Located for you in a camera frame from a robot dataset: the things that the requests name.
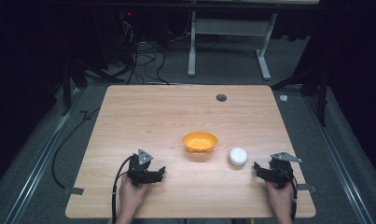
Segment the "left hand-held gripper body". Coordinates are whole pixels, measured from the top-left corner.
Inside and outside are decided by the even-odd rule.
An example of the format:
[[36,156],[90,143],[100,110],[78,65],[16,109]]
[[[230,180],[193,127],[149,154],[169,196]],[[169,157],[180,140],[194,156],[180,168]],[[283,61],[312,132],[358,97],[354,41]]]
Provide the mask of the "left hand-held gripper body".
[[134,186],[140,187],[143,184],[150,184],[146,182],[146,177],[150,175],[158,175],[157,172],[149,172],[147,170],[153,159],[153,156],[141,148],[138,149],[137,154],[132,155],[127,175]]

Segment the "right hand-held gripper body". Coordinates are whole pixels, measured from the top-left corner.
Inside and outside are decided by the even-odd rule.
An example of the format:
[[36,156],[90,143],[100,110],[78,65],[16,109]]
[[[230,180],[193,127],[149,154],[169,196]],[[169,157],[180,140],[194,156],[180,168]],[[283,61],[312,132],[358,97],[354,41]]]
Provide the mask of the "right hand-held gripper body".
[[301,159],[287,152],[271,154],[270,169],[264,172],[264,179],[282,189],[294,178],[292,162],[301,163]]

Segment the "white round lid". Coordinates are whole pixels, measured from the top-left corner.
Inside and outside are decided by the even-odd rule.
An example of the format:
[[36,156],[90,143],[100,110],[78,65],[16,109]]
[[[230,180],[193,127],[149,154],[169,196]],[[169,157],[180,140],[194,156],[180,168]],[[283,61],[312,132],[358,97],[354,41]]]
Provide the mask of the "white round lid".
[[228,156],[230,164],[237,167],[245,165],[247,158],[247,152],[241,147],[233,148]]

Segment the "orange plastic bowl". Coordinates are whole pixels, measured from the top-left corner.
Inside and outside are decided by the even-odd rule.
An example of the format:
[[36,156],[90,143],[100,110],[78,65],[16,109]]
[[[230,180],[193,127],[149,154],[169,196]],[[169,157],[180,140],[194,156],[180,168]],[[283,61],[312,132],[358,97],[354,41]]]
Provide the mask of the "orange plastic bowl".
[[217,144],[217,138],[207,132],[188,133],[183,144],[190,153],[210,153]]

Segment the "person's left hand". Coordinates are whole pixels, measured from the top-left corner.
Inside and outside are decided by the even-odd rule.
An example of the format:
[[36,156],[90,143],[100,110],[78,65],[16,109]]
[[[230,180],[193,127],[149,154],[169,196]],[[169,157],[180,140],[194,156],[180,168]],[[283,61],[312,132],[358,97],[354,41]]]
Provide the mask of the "person's left hand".
[[134,216],[135,212],[144,201],[149,187],[149,184],[143,184],[140,187],[136,187],[129,177],[126,175],[122,177],[119,194],[120,215],[123,218]]

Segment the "person's right hand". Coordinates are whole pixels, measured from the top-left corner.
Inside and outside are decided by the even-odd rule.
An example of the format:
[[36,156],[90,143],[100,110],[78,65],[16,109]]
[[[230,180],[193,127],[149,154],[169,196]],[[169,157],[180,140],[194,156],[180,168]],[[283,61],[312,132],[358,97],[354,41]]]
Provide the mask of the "person's right hand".
[[268,191],[270,207],[275,217],[290,217],[293,203],[293,187],[287,183],[282,189],[277,189],[272,182],[265,182]]

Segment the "black tripod stand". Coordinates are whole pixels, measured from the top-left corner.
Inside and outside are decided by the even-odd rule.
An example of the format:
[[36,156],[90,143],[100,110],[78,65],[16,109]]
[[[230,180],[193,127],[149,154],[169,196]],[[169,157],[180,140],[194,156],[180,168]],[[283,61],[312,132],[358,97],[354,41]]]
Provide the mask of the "black tripod stand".
[[89,85],[86,79],[86,72],[89,71],[100,77],[111,82],[123,82],[123,79],[112,77],[105,71],[98,68],[85,64],[79,60],[66,60],[63,66],[63,112],[62,115],[66,116],[67,113],[72,109],[72,92],[71,92],[71,82],[75,83],[75,86],[80,89],[86,89]]
[[324,68],[315,66],[299,72],[285,80],[271,86],[273,91],[278,91],[288,85],[301,84],[302,96],[317,95],[316,116],[322,126],[326,126],[325,109],[327,104],[327,72]]

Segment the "dark computer tower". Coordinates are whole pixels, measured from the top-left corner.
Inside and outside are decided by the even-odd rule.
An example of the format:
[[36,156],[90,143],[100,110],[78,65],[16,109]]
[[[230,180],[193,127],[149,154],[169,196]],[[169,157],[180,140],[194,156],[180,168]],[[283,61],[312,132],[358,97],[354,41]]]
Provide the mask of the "dark computer tower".
[[164,10],[116,9],[118,38],[121,41],[121,60],[126,63],[132,57],[140,40],[155,41],[168,45],[168,15]]

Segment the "metal floor rail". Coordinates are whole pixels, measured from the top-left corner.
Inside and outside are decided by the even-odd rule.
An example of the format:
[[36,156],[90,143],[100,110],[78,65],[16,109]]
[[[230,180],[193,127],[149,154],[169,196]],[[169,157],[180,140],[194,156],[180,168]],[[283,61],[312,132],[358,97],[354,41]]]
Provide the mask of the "metal floor rail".
[[321,133],[322,138],[326,143],[327,153],[329,155],[332,166],[334,167],[335,173],[340,180],[341,186],[347,196],[347,199],[352,206],[355,216],[357,217],[360,224],[374,224],[371,214],[368,208],[362,200],[362,195],[356,186],[355,181],[350,176],[347,168],[333,142],[327,128],[321,123],[316,115],[316,107],[311,97],[303,98],[306,107],[310,111],[313,120]]
[[45,144],[44,148],[41,150],[41,154],[35,164],[35,167],[28,175],[28,178],[19,194],[19,197],[14,202],[3,224],[18,224],[18,222],[20,221],[23,212],[25,211],[28,203],[31,201],[31,198],[34,195],[35,190],[49,165],[50,159],[55,153],[55,145],[63,131],[66,122],[71,116],[71,110],[76,105],[82,92],[83,90],[80,90],[79,88],[75,88],[73,90],[73,103],[66,109],[65,112],[63,112],[61,117],[58,119],[57,126],[51,133],[49,140]]

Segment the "white metal desk frame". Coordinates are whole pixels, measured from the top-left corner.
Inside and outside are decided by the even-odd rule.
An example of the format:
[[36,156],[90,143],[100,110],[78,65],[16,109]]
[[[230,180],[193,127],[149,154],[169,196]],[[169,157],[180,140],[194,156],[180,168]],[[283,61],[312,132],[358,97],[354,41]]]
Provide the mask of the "white metal desk frame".
[[277,19],[273,13],[267,21],[240,21],[226,19],[199,19],[196,12],[191,13],[190,47],[188,54],[188,76],[196,73],[196,35],[238,35],[260,36],[263,38],[262,47],[256,50],[259,69],[264,80],[270,80],[271,74],[265,59],[272,31]]

